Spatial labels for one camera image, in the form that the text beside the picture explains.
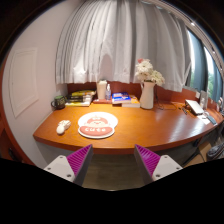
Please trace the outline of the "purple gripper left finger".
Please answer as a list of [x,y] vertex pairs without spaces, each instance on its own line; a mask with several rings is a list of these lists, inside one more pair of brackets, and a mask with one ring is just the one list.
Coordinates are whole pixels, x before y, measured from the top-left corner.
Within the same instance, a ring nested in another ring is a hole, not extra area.
[[88,145],[68,156],[59,155],[44,170],[81,186],[92,156],[92,145]]

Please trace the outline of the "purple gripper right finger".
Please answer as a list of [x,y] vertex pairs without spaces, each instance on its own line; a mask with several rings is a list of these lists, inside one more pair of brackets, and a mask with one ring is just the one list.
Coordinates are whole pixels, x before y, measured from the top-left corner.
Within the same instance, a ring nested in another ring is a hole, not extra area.
[[135,145],[134,156],[145,184],[159,180],[182,169],[168,155],[159,156],[140,145]]

